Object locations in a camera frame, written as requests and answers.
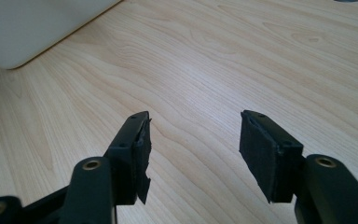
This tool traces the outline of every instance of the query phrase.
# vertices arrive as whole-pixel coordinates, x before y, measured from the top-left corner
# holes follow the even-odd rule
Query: wood grain
[[[29,204],[152,120],[147,204],[120,223],[296,223],[238,152],[243,109],[358,178],[358,3],[125,0],[14,70],[0,69],[0,195]]]

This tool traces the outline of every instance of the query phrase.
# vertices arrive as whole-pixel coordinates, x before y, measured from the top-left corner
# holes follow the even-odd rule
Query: white object
[[[120,0],[0,0],[0,67],[21,66]]]

